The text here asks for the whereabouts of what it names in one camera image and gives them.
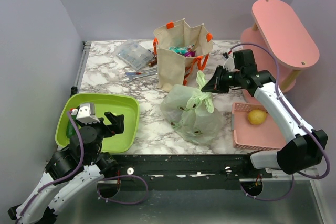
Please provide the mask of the green avocado print plastic bag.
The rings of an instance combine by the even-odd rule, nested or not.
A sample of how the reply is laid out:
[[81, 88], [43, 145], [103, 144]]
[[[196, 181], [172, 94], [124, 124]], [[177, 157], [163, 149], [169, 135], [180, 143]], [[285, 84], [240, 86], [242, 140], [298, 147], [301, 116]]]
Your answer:
[[197, 88], [174, 85], [163, 99], [160, 110], [183, 140], [207, 146], [217, 138], [223, 118], [214, 107], [212, 93], [201, 91], [206, 84], [202, 71], [197, 72], [196, 82]]

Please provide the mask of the purple snack packet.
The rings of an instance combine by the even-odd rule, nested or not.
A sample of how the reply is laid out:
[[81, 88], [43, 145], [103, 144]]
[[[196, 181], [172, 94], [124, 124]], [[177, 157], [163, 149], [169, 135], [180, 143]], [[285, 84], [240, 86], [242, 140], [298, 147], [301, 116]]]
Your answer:
[[196, 54], [195, 51], [188, 51], [183, 56], [186, 57], [186, 58], [190, 58], [190, 57], [195, 57], [195, 54]]

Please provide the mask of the teal snack packet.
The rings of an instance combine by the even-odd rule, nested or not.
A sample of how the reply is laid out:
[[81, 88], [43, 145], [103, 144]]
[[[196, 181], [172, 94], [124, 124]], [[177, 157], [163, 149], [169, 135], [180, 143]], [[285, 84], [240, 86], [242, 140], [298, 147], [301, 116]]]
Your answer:
[[184, 47], [169, 47], [169, 50], [180, 54], [180, 55], [185, 55], [189, 52], [191, 52], [194, 48], [194, 45], [188, 45], [188, 46], [184, 46]]

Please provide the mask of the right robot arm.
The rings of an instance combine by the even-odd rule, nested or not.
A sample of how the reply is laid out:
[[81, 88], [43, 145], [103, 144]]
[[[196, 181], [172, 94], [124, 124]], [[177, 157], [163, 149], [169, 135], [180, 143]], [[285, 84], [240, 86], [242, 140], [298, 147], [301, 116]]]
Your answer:
[[259, 151], [241, 165], [242, 173], [249, 178], [259, 174], [260, 169], [280, 169], [286, 174], [302, 174], [306, 168], [318, 165], [322, 160], [330, 162], [325, 146], [328, 136], [324, 130], [316, 130], [307, 123], [280, 92], [278, 81], [267, 70], [259, 71], [253, 51], [244, 49], [233, 52], [235, 71], [217, 66], [202, 92], [228, 93], [231, 87], [247, 90], [275, 121], [286, 145], [276, 151]]

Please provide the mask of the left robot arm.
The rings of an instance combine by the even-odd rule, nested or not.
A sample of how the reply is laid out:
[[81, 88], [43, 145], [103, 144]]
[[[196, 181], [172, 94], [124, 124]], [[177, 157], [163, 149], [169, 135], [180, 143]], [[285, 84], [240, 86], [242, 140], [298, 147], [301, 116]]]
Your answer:
[[68, 111], [67, 115], [75, 134], [66, 147], [52, 155], [28, 198], [9, 208], [8, 215], [15, 223], [54, 223], [73, 196], [117, 174], [117, 161], [101, 148], [105, 138], [124, 132], [124, 115], [105, 112], [109, 124], [85, 109]]

